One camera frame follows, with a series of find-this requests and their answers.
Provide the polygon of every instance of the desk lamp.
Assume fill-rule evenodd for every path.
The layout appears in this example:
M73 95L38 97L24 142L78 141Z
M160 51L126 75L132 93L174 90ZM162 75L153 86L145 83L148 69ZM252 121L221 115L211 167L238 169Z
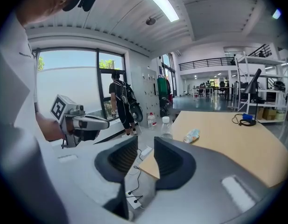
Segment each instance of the desk lamp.
M243 91L243 93L245 94L256 94L256 113L255 113L255 119L253 120L246 120L246 122L249 122L250 125L249 126L254 126L257 121L256 121L256 117L257 117L257 109L258 109L258 78L261 74L261 69L258 69L256 74L254 75L252 81L250 82L250 84L248 84L248 86L245 88L245 90Z

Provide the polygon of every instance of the white cabinet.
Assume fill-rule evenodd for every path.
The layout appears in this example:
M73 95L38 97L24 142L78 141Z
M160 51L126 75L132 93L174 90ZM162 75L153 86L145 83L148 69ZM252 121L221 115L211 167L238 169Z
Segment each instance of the white cabinet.
M150 112L160 117L157 74L147 68L134 69L132 72L133 91L143 110L141 126L147 127L147 116Z

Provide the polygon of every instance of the ceiling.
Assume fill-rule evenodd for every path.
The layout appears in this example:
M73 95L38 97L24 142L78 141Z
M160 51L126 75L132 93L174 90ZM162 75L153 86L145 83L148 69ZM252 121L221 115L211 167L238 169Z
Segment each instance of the ceiling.
M232 75L237 75L237 71L231 70ZM227 70L221 70L221 71L209 71L209 72L200 72L200 73L194 73L194 74L187 74L187 75L181 75L182 79L190 80L195 79L195 76L197 76L197 79L208 79L208 78L214 78L214 76L218 77L228 77L228 71Z
M271 18L273 7L264 0L169 0L179 20L170 22L152 0L96 0L89 12L74 8L59 12L45 22L27 27L33 38L82 34L113 40L152 58L191 46L207 37L226 34L273 40L286 30ZM152 26L149 17L156 18Z

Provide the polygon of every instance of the black shorts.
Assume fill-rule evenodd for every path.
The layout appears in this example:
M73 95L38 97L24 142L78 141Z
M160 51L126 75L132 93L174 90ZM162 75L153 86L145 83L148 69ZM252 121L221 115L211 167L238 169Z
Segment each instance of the black shorts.
M124 128L129 129L130 123L134 122L133 116L129 112L129 106L117 103L117 108L118 108L119 119L121 120Z

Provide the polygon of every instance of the desk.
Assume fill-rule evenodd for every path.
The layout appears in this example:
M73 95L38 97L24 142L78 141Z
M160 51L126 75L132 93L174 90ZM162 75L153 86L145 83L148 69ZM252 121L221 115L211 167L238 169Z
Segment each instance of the desk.
M187 132L197 128L200 138L193 145L228 156L268 187L282 182L288 175L285 146L262 124L239 126L232 123L233 117L234 113L226 112L181 111L172 125L173 139L183 141ZM160 178L153 151L139 168L155 179Z
M204 92L204 96L206 97L206 89L209 90L209 98L212 100L213 97L213 87L201 87L201 88L192 88L193 98L195 98L195 90L202 90Z

